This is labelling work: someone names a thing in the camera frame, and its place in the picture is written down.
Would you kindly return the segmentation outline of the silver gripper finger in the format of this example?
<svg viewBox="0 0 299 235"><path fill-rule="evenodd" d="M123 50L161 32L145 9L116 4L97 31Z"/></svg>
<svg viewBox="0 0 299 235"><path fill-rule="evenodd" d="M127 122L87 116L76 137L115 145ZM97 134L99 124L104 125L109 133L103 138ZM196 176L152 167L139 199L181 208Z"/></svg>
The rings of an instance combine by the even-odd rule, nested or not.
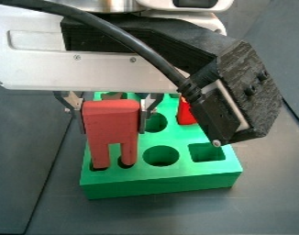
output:
<svg viewBox="0 0 299 235"><path fill-rule="evenodd" d="M140 97L140 126L139 132L143 134L145 131L145 120L152 116L156 107L163 100L164 94L161 93L137 93Z"/></svg>

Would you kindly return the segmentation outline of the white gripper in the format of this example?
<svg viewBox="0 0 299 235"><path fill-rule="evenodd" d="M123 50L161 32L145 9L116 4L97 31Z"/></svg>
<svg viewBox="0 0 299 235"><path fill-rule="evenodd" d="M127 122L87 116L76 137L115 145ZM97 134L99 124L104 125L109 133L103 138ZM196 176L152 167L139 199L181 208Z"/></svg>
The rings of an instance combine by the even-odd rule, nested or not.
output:
<svg viewBox="0 0 299 235"><path fill-rule="evenodd" d="M205 7L183 7L173 0L51 1L91 13L177 18L219 34L225 28L216 13L233 2L216 0ZM53 91L84 133L84 99L73 91L172 93L176 86L136 54L67 50L61 20L60 16L0 5L0 85L9 90Z"/></svg>

